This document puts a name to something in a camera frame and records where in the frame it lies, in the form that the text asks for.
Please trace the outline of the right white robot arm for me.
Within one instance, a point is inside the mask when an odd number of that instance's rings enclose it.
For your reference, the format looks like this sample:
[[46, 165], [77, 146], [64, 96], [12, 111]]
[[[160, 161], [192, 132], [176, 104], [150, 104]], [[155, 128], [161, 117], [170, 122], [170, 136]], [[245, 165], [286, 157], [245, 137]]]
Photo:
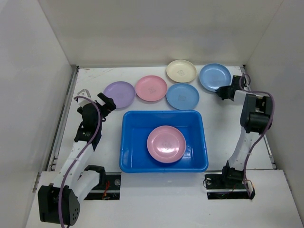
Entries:
[[273, 122], [275, 112], [273, 96], [264, 91], [246, 90], [249, 78], [247, 74], [233, 76], [231, 85], [216, 90], [216, 94], [222, 100], [230, 99], [243, 105], [240, 116], [241, 134], [220, 176], [221, 184], [227, 188], [234, 184], [243, 184], [248, 188], [246, 169], [249, 157]]

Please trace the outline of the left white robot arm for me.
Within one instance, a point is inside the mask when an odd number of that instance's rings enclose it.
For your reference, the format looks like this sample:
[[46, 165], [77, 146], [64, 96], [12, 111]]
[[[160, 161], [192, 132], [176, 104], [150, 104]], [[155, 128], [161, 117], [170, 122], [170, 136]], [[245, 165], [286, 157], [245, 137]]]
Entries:
[[59, 224], [61, 227], [74, 225], [79, 217], [80, 204], [94, 188], [106, 184], [107, 176], [102, 166], [88, 165], [87, 161], [95, 152], [102, 138], [102, 123], [116, 109], [113, 99], [103, 93], [97, 95], [104, 104], [85, 96], [75, 100], [88, 103], [79, 107], [82, 116], [71, 152], [58, 175], [48, 185], [38, 190], [40, 221]]

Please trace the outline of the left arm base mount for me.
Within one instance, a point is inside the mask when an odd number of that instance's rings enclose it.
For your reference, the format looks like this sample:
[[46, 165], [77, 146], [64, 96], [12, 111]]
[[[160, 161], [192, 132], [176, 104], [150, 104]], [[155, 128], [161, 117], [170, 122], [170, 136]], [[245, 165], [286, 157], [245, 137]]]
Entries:
[[106, 173], [105, 183], [95, 186], [85, 200], [119, 200], [121, 187], [121, 173]]

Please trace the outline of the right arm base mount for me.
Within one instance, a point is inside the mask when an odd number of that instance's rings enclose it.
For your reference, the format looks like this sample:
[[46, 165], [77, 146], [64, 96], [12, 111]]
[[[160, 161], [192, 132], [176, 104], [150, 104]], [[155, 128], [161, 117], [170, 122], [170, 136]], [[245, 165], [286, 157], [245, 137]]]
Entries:
[[205, 174], [203, 185], [209, 200], [252, 200], [256, 196], [252, 181], [224, 179], [219, 172]]

